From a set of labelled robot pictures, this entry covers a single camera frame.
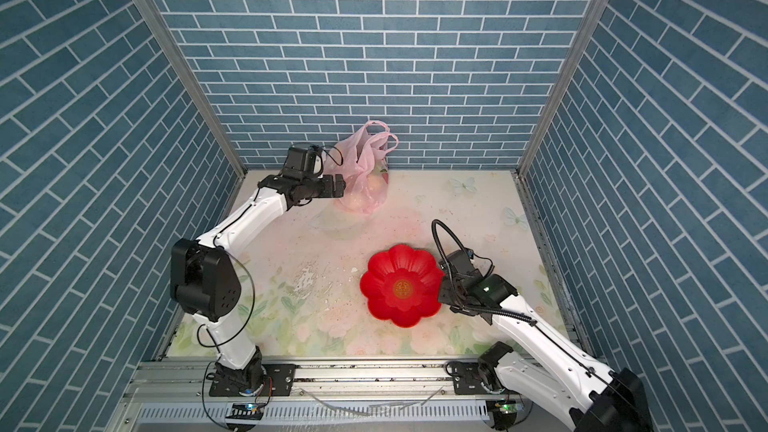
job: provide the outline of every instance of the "pink plastic bag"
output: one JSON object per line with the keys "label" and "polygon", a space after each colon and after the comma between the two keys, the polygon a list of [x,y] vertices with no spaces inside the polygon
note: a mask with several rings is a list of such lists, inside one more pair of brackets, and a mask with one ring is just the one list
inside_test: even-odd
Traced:
{"label": "pink plastic bag", "polygon": [[[381,126],[383,132],[368,133],[368,126]],[[389,137],[395,145],[387,149]],[[397,136],[389,126],[379,120],[369,120],[355,133],[341,140],[336,148],[341,151],[344,162],[340,166],[331,160],[325,162],[328,174],[341,174],[346,181],[344,196],[339,202],[352,212],[371,214],[386,200],[389,184],[386,155],[397,147]],[[339,152],[330,150],[331,157],[339,159]]]}

